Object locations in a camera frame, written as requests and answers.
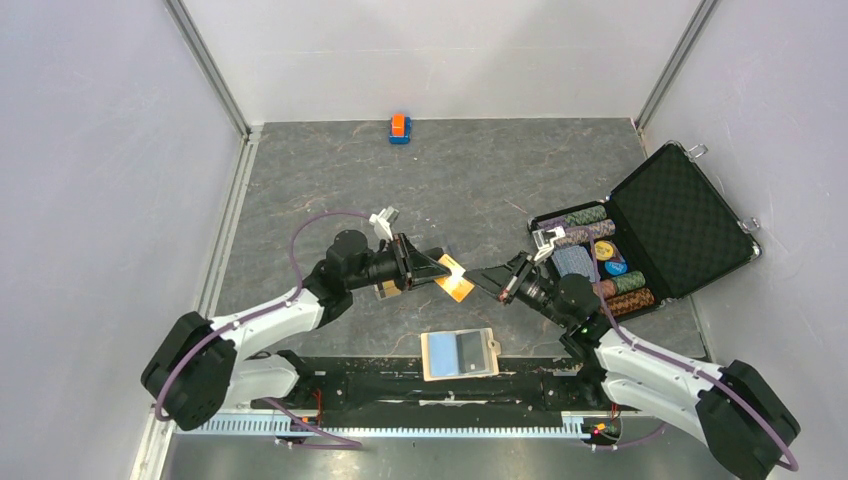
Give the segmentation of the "gold VIP credit card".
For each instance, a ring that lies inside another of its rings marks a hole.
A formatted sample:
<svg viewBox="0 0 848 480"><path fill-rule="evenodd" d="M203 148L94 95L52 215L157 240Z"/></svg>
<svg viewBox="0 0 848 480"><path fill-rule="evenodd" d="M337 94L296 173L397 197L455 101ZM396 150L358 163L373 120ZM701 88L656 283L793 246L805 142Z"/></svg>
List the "gold VIP credit card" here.
<svg viewBox="0 0 848 480"><path fill-rule="evenodd" d="M475 288L464 276L466 269L449 254L443 254L438 263L449 270L449 274L435 280L435 283L457 303L463 302Z"/></svg>

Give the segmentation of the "black and yellow credit cards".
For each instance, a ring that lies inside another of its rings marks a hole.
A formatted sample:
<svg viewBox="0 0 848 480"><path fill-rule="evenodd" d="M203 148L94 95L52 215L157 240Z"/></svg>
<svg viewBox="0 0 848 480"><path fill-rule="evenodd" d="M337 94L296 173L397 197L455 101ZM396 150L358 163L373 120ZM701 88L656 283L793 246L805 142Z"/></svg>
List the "black and yellow credit cards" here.
<svg viewBox="0 0 848 480"><path fill-rule="evenodd" d="M397 287L394 281L385 281L378 283L375 287L375 294L379 300L385 300L398 295L403 291Z"/></svg>

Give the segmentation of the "clear acrylic card box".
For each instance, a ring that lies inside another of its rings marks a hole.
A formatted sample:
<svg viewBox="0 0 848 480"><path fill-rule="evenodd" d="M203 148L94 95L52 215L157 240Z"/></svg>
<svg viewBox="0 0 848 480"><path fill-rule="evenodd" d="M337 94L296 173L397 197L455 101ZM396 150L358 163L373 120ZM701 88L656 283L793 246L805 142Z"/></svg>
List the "clear acrylic card box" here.
<svg viewBox="0 0 848 480"><path fill-rule="evenodd" d="M450 275L439 259L446 253L442 247L421 251L414 247L401 250L387 248L374 257L369 270L378 297L385 299L433 284Z"/></svg>

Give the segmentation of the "beige leather card holder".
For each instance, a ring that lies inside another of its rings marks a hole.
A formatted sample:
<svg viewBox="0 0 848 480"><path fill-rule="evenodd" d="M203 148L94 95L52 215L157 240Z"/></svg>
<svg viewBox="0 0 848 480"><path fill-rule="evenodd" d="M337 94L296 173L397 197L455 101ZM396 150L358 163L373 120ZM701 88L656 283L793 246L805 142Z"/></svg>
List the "beige leather card holder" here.
<svg viewBox="0 0 848 480"><path fill-rule="evenodd" d="M491 328L423 333L420 346L422 373L427 382L500 374L501 345Z"/></svg>

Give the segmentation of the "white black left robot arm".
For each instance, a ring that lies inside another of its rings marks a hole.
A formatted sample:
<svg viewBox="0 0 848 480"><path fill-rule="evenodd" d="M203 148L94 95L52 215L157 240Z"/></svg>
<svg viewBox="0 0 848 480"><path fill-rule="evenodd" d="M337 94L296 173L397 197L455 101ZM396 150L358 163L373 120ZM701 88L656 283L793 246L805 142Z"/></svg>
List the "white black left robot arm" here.
<svg viewBox="0 0 848 480"><path fill-rule="evenodd" d="M417 249L399 233L378 250L358 230L338 233L301 286L248 310L206 319L197 311L178 318L142 371L140 382L159 414L185 430L220 409L263 397L290 407L306 405L314 381L294 354L260 357L290 336L321 328L353 303L353 291L385 285L404 292L447 277L441 247Z"/></svg>

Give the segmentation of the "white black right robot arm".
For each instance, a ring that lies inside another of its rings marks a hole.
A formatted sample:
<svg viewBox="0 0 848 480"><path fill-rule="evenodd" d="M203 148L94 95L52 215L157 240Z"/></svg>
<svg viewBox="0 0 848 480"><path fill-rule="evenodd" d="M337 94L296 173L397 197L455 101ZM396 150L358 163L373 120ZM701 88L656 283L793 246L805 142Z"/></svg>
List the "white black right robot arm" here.
<svg viewBox="0 0 848 480"><path fill-rule="evenodd" d="M776 467L798 471L790 446L800 424L752 365L700 361L641 339L611 317L598 284L580 274L552 281L526 252L464 277L563 328L566 351L592 369L577 382L585 405L611 401L647 413L701 442L740 479L765 479Z"/></svg>

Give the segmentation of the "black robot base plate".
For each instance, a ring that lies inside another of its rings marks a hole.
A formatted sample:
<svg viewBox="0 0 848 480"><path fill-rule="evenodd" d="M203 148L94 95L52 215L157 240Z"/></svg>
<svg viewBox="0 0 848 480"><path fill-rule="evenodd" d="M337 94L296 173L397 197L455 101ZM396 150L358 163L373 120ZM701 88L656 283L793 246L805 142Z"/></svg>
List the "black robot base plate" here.
<svg viewBox="0 0 848 480"><path fill-rule="evenodd" d="M566 357L499 361L500 374L427 382L418 357L305 357L278 402L330 427L552 426L563 412L607 416L597 374Z"/></svg>

